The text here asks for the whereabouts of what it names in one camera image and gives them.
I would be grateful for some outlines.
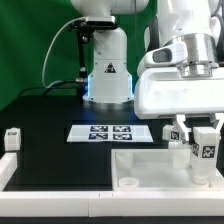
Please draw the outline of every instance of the green screen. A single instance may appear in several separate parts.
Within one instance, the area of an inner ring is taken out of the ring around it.
[[[135,82],[139,58],[144,55],[144,29],[155,13],[156,0],[151,0],[147,8],[138,14],[137,41],[135,15],[116,16],[117,23],[128,36],[127,66]],[[23,89],[42,86],[42,66],[53,37],[65,23],[78,16],[80,14],[70,0],[1,0],[0,109],[13,101]],[[84,49],[90,73],[93,67],[92,41]],[[74,79],[78,77],[78,72],[76,34],[75,31],[65,30],[51,52],[46,83]],[[33,90],[26,94],[41,94],[42,91]],[[54,90],[52,94],[75,93]]]

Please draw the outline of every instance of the black tabletop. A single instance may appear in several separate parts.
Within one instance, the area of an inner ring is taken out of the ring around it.
[[[67,143],[73,124],[148,125],[153,143]],[[71,96],[20,97],[0,112],[1,154],[7,128],[21,128],[18,169],[4,191],[112,190],[111,149],[167,148],[162,128],[171,119],[139,120],[128,108],[104,111],[80,105]],[[210,125],[207,118],[188,119],[190,126]],[[218,167],[224,168],[223,141]],[[223,217],[0,218],[2,223],[224,223]]]

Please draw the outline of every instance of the marker on block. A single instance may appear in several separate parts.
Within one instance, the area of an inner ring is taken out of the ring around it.
[[[19,128],[7,129],[4,137],[5,151],[18,151],[21,145],[21,131]]]

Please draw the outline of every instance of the white block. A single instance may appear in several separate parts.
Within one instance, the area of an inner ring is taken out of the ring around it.
[[[220,140],[220,132],[212,127],[194,127],[193,133],[194,139],[198,145],[217,145]]]
[[[7,129],[4,137],[5,151],[20,150],[21,131],[19,128]]]
[[[16,153],[6,153],[0,160],[0,191],[5,188],[16,169]]]

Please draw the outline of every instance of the white plastic part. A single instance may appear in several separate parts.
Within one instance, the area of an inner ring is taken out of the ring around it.
[[[4,137],[5,151],[20,150],[21,131],[19,128],[7,129]]]
[[[188,169],[190,166],[190,151],[179,149],[173,155],[173,166],[177,169]]]
[[[212,127],[194,127],[193,133],[196,142],[190,158],[193,182],[204,185],[208,182],[209,173],[216,168],[220,132]]]
[[[84,100],[124,103],[133,100],[132,77],[127,71],[127,36],[118,28],[94,35],[94,69]]]
[[[158,0],[157,2],[161,47],[175,37],[186,34],[212,35],[211,12],[207,0]]]
[[[133,154],[131,152],[117,152],[116,163],[120,169],[131,169],[133,165]]]
[[[213,14],[215,12],[215,10],[217,9],[217,6],[219,4],[219,0],[208,0],[208,4],[209,4],[209,8],[210,8],[210,13]]]
[[[16,168],[17,168],[16,153],[6,153],[0,160],[0,191],[2,191],[5,188],[8,181],[15,172]]]
[[[145,52],[147,52],[150,44],[150,29],[147,26],[144,31],[144,43],[145,43]]]
[[[172,52],[172,60],[170,62],[161,62],[156,63],[153,59],[153,55],[157,51],[161,51],[163,49],[169,49]],[[171,65],[177,65],[183,61],[185,61],[188,57],[188,51],[187,46],[184,42],[178,42],[171,45],[168,45],[163,48],[159,48],[154,51],[150,51],[146,53],[146,55],[142,58],[139,66],[138,66],[138,76],[141,76],[144,71],[146,71],[148,68],[154,68],[154,67],[168,67]]]
[[[224,69],[207,79],[182,79],[177,68],[152,68],[139,78],[135,88],[135,113],[140,119],[176,114],[210,115],[224,111]]]
[[[135,188],[139,187],[139,181],[134,177],[123,177],[119,180],[119,187],[121,188]]]
[[[102,25],[102,23],[110,23],[110,26],[115,25],[115,17],[114,16],[87,16],[86,23],[97,23],[97,26]]]
[[[133,0],[71,0],[73,6],[83,15],[108,16],[112,14],[131,14],[135,12]],[[149,0],[136,1],[138,12],[145,9]]]

